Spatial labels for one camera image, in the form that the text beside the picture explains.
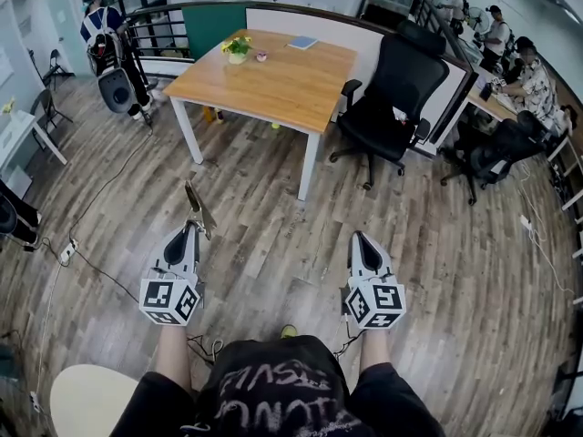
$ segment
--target chair armrest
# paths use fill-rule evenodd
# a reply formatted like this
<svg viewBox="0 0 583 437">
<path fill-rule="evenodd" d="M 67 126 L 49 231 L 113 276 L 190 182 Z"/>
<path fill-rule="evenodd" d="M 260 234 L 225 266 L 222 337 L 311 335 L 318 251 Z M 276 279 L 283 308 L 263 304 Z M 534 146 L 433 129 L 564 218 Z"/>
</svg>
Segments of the chair armrest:
<svg viewBox="0 0 583 437">
<path fill-rule="evenodd" d="M 429 136 L 429 132 L 431 131 L 431 124 L 425 119 L 421 118 L 419 125 L 415 130 L 415 136 L 417 139 L 425 140 Z"/>
<path fill-rule="evenodd" d="M 342 95 L 346 96 L 346 108 L 353 106 L 354 91 L 362 85 L 363 83 L 358 79 L 351 79 L 344 83 Z"/>
</svg>

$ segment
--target speaker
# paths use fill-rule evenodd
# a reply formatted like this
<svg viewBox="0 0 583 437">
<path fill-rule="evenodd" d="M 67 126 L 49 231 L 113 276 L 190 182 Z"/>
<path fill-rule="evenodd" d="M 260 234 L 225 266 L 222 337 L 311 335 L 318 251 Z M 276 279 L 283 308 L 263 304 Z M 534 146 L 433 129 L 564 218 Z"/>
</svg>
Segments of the speaker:
<svg viewBox="0 0 583 437">
<path fill-rule="evenodd" d="M 115 68 L 97 81 L 107 108 L 114 113 L 126 113 L 136 103 L 134 88 L 123 68 Z"/>
</svg>

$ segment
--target potted plant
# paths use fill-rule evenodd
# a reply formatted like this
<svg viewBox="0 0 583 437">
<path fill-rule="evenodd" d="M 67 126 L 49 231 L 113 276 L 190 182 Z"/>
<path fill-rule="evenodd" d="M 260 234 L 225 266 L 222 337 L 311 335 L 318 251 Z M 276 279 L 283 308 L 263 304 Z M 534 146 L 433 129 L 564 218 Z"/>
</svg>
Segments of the potted plant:
<svg viewBox="0 0 583 437">
<path fill-rule="evenodd" d="M 229 42 L 225 42 L 220 46 L 220 51 L 224 54 L 229 54 L 229 63 L 233 65 L 240 65 L 247 58 L 247 53 L 251 46 L 249 42 L 250 37 L 235 37 Z"/>
</svg>

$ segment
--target floral shirt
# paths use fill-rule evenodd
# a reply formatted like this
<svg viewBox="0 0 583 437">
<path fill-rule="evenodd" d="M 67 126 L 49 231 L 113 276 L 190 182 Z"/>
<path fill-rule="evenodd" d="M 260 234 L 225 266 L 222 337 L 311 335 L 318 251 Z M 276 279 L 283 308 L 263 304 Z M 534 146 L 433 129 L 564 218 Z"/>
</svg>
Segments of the floral shirt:
<svg viewBox="0 0 583 437">
<path fill-rule="evenodd" d="M 557 114 L 557 92 L 539 58 L 523 68 L 520 84 L 527 91 L 527 96 L 512 98 L 517 112 L 528 110 L 547 129 L 554 130 Z"/>
</svg>

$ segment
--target door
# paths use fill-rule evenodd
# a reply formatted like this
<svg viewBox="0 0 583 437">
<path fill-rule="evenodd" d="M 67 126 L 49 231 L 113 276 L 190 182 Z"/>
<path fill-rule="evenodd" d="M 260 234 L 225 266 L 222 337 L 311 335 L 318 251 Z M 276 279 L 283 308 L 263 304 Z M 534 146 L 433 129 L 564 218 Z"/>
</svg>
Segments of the door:
<svg viewBox="0 0 583 437">
<path fill-rule="evenodd" d="M 46 3 L 73 73 L 78 76 L 88 75 L 91 74 L 91 68 L 87 60 L 86 45 L 79 33 L 78 18 L 73 14 L 71 1 L 74 0 L 46 0 Z"/>
</svg>

